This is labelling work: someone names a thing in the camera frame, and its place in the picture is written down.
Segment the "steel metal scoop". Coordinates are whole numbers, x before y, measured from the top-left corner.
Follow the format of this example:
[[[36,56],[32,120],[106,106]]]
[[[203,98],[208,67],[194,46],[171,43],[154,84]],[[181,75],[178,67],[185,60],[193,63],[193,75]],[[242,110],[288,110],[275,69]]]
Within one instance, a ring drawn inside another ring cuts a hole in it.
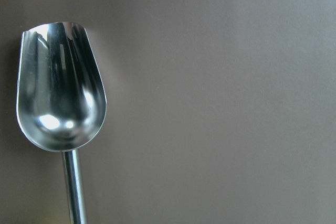
[[[56,22],[23,32],[18,124],[35,146],[62,154],[72,223],[87,223],[79,149],[98,134],[106,111],[106,93],[83,26]]]

